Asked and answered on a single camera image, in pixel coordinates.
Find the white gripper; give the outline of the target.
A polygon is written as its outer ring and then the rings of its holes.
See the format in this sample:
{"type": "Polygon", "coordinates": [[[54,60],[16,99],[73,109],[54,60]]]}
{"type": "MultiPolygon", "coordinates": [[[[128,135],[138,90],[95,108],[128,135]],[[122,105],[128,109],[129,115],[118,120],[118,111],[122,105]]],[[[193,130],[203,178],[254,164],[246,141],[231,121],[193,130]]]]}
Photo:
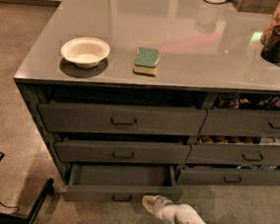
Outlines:
{"type": "Polygon", "coordinates": [[[167,223],[175,224],[175,213],[177,205],[165,196],[144,195],[141,199],[144,208],[157,219],[164,220],[167,223]]]}

